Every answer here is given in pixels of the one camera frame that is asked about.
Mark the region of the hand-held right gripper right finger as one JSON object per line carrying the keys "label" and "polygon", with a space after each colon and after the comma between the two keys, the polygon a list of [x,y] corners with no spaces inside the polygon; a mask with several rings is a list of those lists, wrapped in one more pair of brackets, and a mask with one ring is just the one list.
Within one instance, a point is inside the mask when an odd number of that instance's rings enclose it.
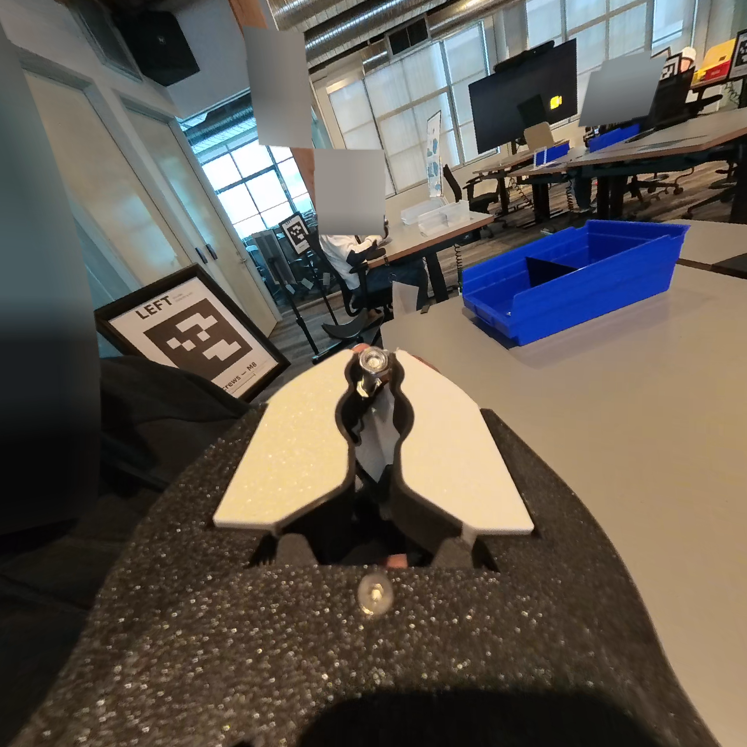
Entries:
{"label": "hand-held right gripper right finger", "polygon": [[480,407],[411,353],[397,350],[395,359],[393,467],[403,493],[464,540],[530,535],[533,520]]}

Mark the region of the black computer monitor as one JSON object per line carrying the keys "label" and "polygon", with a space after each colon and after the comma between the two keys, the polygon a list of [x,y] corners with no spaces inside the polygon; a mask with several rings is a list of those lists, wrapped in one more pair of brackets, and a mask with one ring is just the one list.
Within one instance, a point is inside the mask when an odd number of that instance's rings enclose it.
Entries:
{"label": "black computer monitor", "polygon": [[577,40],[546,42],[502,63],[468,86],[479,153],[518,140],[540,123],[553,125],[579,113]]}

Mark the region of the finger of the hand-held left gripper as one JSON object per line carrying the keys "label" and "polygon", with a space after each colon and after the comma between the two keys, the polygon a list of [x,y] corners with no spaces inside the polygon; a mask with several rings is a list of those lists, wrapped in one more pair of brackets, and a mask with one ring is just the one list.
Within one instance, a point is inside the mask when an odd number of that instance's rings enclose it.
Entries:
{"label": "finger of the hand-held left gripper", "polygon": [[375,482],[380,481],[386,468],[394,463],[400,439],[394,414],[394,403],[374,403],[359,423],[356,460]]}

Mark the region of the steel bolt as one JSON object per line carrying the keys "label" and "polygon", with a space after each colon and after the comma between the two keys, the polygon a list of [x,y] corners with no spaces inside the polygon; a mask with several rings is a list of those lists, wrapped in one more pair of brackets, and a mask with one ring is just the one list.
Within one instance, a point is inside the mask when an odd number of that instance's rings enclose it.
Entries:
{"label": "steel bolt", "polygon": [[361,398],[371,399],[387,383],[391,369],[391,354],[380,347],[366,347],[359,352],[356,390]]}

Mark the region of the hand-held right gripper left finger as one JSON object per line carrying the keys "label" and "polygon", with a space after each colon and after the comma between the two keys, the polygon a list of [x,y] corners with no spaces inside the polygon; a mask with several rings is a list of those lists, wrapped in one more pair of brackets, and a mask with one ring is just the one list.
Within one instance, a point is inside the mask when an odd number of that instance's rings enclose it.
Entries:
{"label": "hand-held right gripper left finger", "polygon": [[339,352],[268,400],[214,513],[217,528],[280,534],[352,486],[354,446],[341,406],[352,391],[353,358]]}

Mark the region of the black framed marker sign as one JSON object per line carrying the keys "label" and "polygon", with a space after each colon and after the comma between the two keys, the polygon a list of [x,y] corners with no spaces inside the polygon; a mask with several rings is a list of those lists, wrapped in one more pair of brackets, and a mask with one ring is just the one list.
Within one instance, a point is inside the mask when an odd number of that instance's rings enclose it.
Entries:
{"label": "black framed marker sign", "polygon": [[184,267],[95,310],[119,352],[196,374],[251,401],[290,362],[198,265]]}

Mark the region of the blue plastic bin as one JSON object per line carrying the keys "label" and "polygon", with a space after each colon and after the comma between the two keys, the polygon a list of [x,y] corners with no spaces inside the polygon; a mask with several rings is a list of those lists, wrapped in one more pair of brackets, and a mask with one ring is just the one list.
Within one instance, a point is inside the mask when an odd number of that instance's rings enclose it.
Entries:
{"label": "blue plastic bin", "polygon": [[666,292],[688,230],[591,219],[463,270],[463,303],[525,346]]}

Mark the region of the small marker sign on stand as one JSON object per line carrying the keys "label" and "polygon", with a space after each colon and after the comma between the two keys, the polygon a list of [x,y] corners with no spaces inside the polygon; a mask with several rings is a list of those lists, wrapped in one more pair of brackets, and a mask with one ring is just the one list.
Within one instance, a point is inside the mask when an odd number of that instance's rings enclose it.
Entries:
{"label": "small marker sign on stand", "polygon": [[314,237],[315,234],[308,228],[301,213],[295,212],[291,216],[281,220],[279,222],[279,229],[282,231],[295,255],[307,256],[309,253],[316,253],[318,240]]}

